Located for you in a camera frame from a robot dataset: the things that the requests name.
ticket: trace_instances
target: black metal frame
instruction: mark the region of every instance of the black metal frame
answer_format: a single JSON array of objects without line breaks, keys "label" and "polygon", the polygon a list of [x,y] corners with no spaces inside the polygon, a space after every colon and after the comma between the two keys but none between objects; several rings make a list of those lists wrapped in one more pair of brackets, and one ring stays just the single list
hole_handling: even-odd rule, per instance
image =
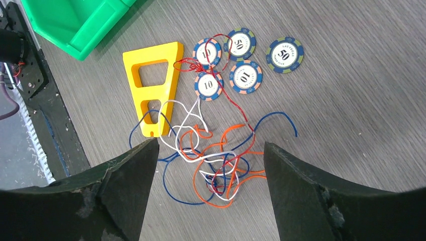
[{"label": "black metal frame", "polygon": [[20,92],[53,177],[59,180],[87,170],[89,162],[42,50],[37,50],[19,6],[8,3],[4,9],[0,28],[19,33],[29,46],[18,76]]}]

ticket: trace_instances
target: yellow 3d printed bracket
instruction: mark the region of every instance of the yellow 3d printed bracket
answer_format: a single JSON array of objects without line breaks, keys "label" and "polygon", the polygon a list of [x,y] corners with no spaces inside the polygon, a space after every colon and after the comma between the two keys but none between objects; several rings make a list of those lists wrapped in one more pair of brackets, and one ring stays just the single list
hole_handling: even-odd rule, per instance
[{"label": "yellow 3d printed bracket", "polygon": [[[130,90],[132,91],[133,101],[135,103],[136,113],[141,119],[149,110],[148,102],[151,100],[159,100],[161,105],[170,99],[174,99],[176,95],[177,80],[179,71],[173,67],[174,62],[183,57],[183,45],[179,42],[173,42],[163,45],[138,49],[123,53],[124,67],[126,69],[127,78],[129,79]],[[162,85],[142,86],[139,68],[145,65],[168,62],[166,81]],[[170,120],[173,112],[173,102],[164,105],[162,113]],[[146,137],[159,137],[169,132],[169,126],[161,116],[160,122],[154,124],[151,115],[148,114],[141,123],[142,134]]]}]

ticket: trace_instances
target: floor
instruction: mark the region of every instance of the floor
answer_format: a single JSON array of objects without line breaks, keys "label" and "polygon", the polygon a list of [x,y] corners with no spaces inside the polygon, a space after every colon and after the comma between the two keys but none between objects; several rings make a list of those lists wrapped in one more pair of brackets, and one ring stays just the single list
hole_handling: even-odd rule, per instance
[{"label": "floor", "polygon": [[[285,111],[300,134],[295,138],[287,120],[270,117],[257,132],[254,150],[262,150],[264,141],[274,142],[350,181],[404,191],[426,185],[425,10],[421,0],[138,0],[84,62],[44,39],[40,44],[93,166],[128,150],[129,132],[138,121],[123,52],[179,41],[189,57],[200,39],[247,27],[257,38],[250,60],[262,67],[263,83],[249,95],[237,94],[227,81],[225,88],[250,123]],[[265,52],[284,36],[302,42],[305,58],[296,71],[278,74],[267,67]],[[165,64],[144,67],[143,83],[160,84],[165,69]],[[179,78],[176,99],[187,105],[196,99],[194,78],[194,73]],[[205,146],[243,122],[223,94],[203,102],[202,110],[215,133]],[[184,116],[175,107],[172,123]],[[191,118],[188,123],[198,122]],[[236,131],[230,146],[247,135]],[[138,130],[133,143],[143,140]],[[170,153],[161,146],[161,157]],[[262,169],[262,157],[248,158],[253,170]],[[164,164],[157,169],[141,240],[279,239],[265,180],[249,181],[228,209],[193,207],[167,196],[161,182]],[[194,169],[182,160],[170,165],[166,181],[178,198],[198,201],[190,184]]]}]

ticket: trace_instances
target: blue poker chip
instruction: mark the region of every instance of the blue poker chip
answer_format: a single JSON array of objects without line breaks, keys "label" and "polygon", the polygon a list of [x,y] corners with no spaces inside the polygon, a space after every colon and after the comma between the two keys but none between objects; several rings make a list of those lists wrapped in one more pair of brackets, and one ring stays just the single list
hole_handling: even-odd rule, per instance
[{"label": "blue poker chip", "polygon": [[262,83],[262,70],[254,61],[240,61],[232,67],[229,82],[236,92],[250,94]]},{"label": "blue poker chip", "polygon": [[216,74],[216,79],[213,75],[205,72],[198,74],[197,78],[195,78],[194,84],[195,93],[200,97],[200,99],[206,101],[218,98],[222,93],[222,88],[219,86],[218,81],[223,87],[224,80],[220,74]]},{"label": "blue poker chip", "polygon": [[289,73],[299,67],[303,60],[303,46],[292,37],[279,38],[266,51],[266,62],[277,73]]},{"label": "blue poker chip", "polygon": [[[256,47],[256,37],[252,31],[246,28],[238,28],[232,30],[228,36],[232,39],[232,50],[230,59],[240,62],[248,59],[254,52]],[[228,39],[224,43],[224,51],[228,54],[231,41]]]},{"label": "blue poker chip", "polygon": [[[200,40],[194,47],[194,51],[192,52],[192,57],[196,60],[198,60],[204,69],[209,69],[207,56],[205,53],[205,44],[209,38],[205,38],[203,40]],[[219,64],[219,61],[221,60],[221,45],[214,39],[210,40],[207,44],[207,53],[208,53],[208,60],[210,61],[210,64],[212,67],[215,67],[217,64]]]}]

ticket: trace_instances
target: green container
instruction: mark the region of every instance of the green container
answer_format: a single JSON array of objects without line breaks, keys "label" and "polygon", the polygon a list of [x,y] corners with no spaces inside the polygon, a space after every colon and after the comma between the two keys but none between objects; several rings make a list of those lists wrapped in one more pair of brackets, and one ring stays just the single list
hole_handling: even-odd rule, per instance
[{"label": "green container", "polygon": [[36,33],[84,60],[136,0],[21,0]]}]

